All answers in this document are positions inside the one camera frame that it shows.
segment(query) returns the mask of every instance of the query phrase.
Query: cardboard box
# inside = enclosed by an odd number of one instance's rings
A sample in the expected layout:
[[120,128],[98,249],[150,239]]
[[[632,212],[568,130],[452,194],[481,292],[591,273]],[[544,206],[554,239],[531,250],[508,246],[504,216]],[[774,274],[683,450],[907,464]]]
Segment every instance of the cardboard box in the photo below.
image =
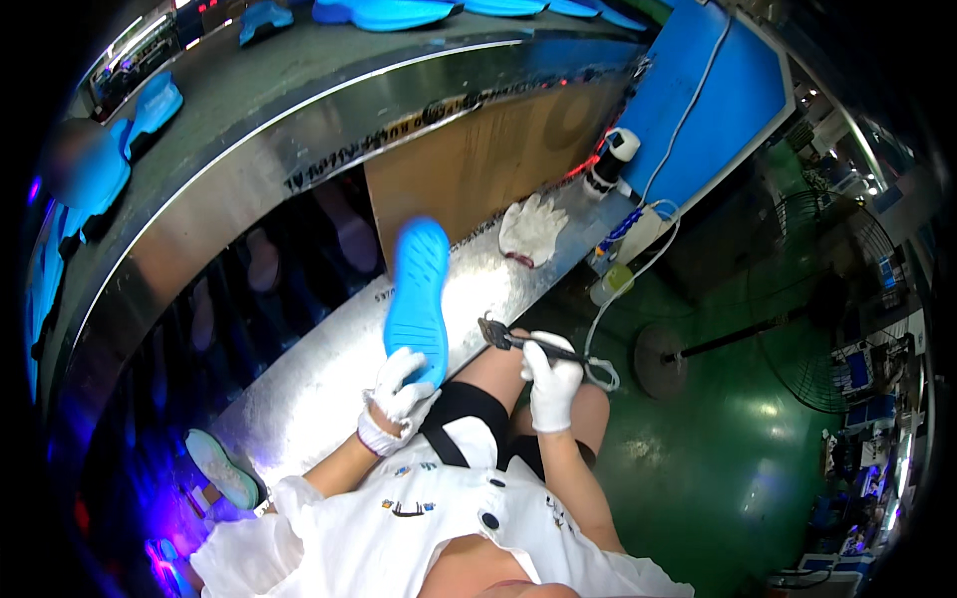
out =
[[431,216],[457,243],[585,162],[626,84],[609,78],[496,102],[368,161],[369,197],[389,269],[396,234],[409,218]]

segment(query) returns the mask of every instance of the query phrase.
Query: blue machine panel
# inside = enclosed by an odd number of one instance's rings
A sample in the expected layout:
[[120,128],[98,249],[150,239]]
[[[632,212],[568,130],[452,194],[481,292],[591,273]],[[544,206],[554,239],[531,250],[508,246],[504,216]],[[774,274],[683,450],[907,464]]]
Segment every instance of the blue machine panel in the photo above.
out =
[[[638,193],[664,156],[727,22],[727,14],[715,2],[674,4],[648,53],[651,66],[617,124],[641,140],[637,155],[622,172]],[[788,105],[787,99],[778,54],[734,19],[671,157],[645,200],[684,204]]]

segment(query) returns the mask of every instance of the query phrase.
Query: black button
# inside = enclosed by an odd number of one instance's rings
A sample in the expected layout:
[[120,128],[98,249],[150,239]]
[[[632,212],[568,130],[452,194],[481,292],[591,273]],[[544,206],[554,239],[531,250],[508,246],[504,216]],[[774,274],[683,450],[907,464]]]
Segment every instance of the black button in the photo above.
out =
[[481,522],[489,529],[499,529],[499,520],[491,513],[482,513]]

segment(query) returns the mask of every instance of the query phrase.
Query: white cotton glove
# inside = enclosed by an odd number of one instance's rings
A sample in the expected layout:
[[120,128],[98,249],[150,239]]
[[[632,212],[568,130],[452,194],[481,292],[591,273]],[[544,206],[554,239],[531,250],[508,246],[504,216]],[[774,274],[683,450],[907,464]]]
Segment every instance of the white cotton glove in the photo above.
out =
[[[363,390],[366,408],[359,416],[356,434],[373,453],[389,456],[409,444],[425,416],[429,414],[433,403],[442,393],[441,390],[435,390],[431,382],[402,386],[402,381],[425,366],[427,361],[422,353],[412,353],[410,348],[403,346],[392,353],[379,369],[375,388]],[[386,419],[402,426],[401,435],[393,436],[375,424],[368,410],[372,403],[375,403]]]
[[[533,339],[574,351],[568,339],[536,330]],[[571,428],[571,401],[582,384],[582,367],[567,360],[548,362],[545,352],[534,341],[522,349],[522,378],[532,386],[532,428],[535,432],[561,432]]]
[[555,239],[568,224],[564,210],[555,210],[555,200],[541,204],[542,196],[532,193],[523,206],[512,204],[499,229],[499,250],[529,268],[538,268],[555,253]]

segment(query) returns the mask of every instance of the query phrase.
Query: black pole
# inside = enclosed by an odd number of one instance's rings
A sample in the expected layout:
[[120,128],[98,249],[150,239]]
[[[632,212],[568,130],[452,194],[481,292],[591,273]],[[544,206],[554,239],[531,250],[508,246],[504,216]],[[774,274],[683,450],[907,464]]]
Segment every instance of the black pole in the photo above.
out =
[[693,346],[678,353],[669,353],[668,355],[661,356],[661,362],[663,364],[671,364],[676,361],[679,357],[691,357],[692,355],[698,355],[704,351],[710,351],[711,349],[716,349],[720,346],[725,346],[726,344],[736,343],[747,337],[753,337],[754,335],[770,330],[771,328],[777,328],[778,326],[783,326],[789,321],[796,320],[808,312],[808,307],[802,305],[801,307],[795,307],[790,310],[788,313],[780,314],[774,316],[773,318],[768,318],[765,321],[759,321],[758,323],[751,325],[747,328],[742,328],[731,334],[725,334],[722,337],[714,339],[713,341],[708,341],[707,343],[701,343],[697,346]]

